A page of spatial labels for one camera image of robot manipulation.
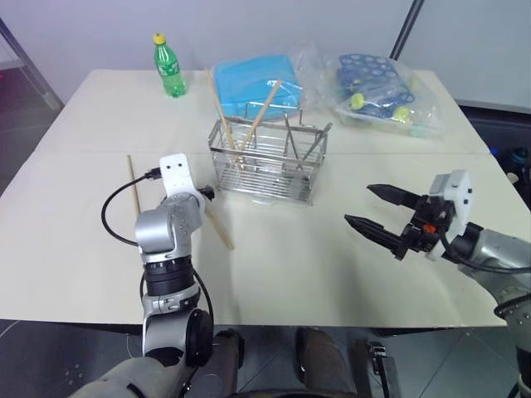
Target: metal pole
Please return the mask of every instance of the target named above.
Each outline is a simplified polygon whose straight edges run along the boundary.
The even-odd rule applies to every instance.
[[[21,72],[26,76],[27,80],[33,85],[35,90],[46,101],[48,106],[53,110],[61,110],[64,104],[59,97],[54,93],[53,89],[48,85],[48,82],[41,75],[41,72],[33,64],[30,57],[26,54],[20,43],[15,36],[9,31],[6,24],[0,18],[0,35],[6,39],[7,44],[15,51],[18,58],[24,63],[24,66],[20,68]]]
[[[421,11],[423,4],[424,0],[413,0],[412,6],[409,8],[409,12],[407,13],[406,20],[404,21],[402,29],[400,30],[397,40],[395,41],[395,45],[392,48],[391,55],[389,56],[389,58],[392,60],[397,60],[400,56],[400,53],[406,45],[409,33],[412,31],[413,25],[415,25],[418,13]]]

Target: metal basket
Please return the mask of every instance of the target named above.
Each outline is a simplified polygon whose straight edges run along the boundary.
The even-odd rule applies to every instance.
[[[208,138],[220,189],[258,197],[310,203],[310,193],[324,161],[328,131],[302,124],[260,123],[245,148],[252,120],[226,118],[235,147],[227,140],[221,120]]]

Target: table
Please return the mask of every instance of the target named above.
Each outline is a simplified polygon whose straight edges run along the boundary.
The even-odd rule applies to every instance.
[[[421,75],[434,87],[440,84],[432,73]],[[199,83],[200,74],[188,76],[190,93],[176,100],[163,96],[153,76],[144,71],[93,72],[0,197],[0,245],[6,248],[0,264],[5,281],[0,318],[140,322],[139,254],[106,235],[99,217],[104,199],[129,180],[126,154],[139,175],[164,154],[185,152],[197,186],[215,182],[206,145],[214,107]],[[111,80],[122,78],[129,85],[117,87],[126,95],[109,88]],[[100,86],[106,95],[98,101],[93,80],[107,83]],[[158,97],[152,93],[156,90]],[[152,95],[153,101],[158,98],[153,120],[144,108],[149,102],[134,105],[131,100],[141,98],[138,91]],[[437,94],[445,103],[444,92]],[[187,97],[192,99],[179,102]],[[110,112],[103,103],[116,106]],[[180,104],[187,105],[180,110]],[[159,107],[170,105],[174,114],[164,121]],[[450,112],[455,105],[444,106]],[[130,108],[129,117],[119,120],[117,115],[126,115],[124,108]],[[192,109],[200,120],[193,126]],[[216,323],[394,328],[502,324],[492,314],[494,300],[455,265],[432,263],[414,253],[398,262],[343,220],[345,213],[366,216],[398,233],[411,211],[380,201],[364,189],[369,183],[424,193],[437,173],[466,168],[476,194],[470,219],[531,240],[527,208],[457,110],[446,122],[462,132],[458,144],[443,138],[435,145],[336,124],[313,206],[265,206],[218,194],[212,207],[235,250],[225,248],[207,221],[192,236],[192,261],[209,288]],[[308,114],[309,119],[321,116]],[[87,127],[91,120],[94,130]],[[145,134],[149,125],[152,130]],[[162,195],[160,181],[139,184],[142,209],[156,206]],[[499,207],[504,211],[493,211]],[[113,202],[109,222],[121,234],[133,236],[130,192]]]

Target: floor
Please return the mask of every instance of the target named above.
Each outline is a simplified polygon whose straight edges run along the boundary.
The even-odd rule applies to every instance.
[[[17,70],[0,71],[0,195],[36,147],[56,114]],[[500,145],[529,143],[521,124],[502,126],[509,141],[477,114],[471,122],[484,139]],[[238,327],[246,339],[246,358],[238,389],[302,387],[293,372],[295,328]],[[500,397],[517,371],[506,328],[447,329],[375,336],[363,328],[325,328],[348,362],[355,339],[377,340],[395,357],[404,397]],[[137,335],[57,323],[0,319],[0,396],[65,397],[112,366],[140,355]],[[382,387],[371,373],[373,396]]]

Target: plastic bag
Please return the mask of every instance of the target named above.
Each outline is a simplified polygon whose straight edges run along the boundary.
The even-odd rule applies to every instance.
[[[313,45],[299,44],[285,54],[219,63],[212,69],[212,78],[225,116],[251,120],[260,112],[276,81],[282,80],[263,117],[271,120],[297,114],[303,106],[311,107],[317,94],[310,83],[322,69]]]
[[[361,120],[414,136],[442,131],[436,97],[403,64],[367,54],[342,55],[339,64],[324,98],[344,123]]]

